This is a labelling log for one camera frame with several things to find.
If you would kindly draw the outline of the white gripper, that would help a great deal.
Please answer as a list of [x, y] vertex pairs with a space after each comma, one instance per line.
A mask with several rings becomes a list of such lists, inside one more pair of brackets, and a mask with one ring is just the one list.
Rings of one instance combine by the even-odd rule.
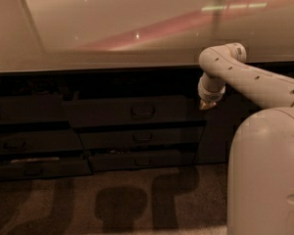
[[220, 79], [201, 78], [198, 84], [198, 94], [201, 99], [199, 109], [209, 110], [217, 105], [225, 92], [225, 83]]

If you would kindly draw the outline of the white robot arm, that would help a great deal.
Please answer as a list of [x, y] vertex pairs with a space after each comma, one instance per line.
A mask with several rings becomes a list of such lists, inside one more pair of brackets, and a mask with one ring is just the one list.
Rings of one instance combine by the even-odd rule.
[[231, 143], [227, 235], [294, 235], [294, 78], [246, 64], [240, 43], [201, 52], [200, 107], [209, 109], [230, 85], [261, 110]]

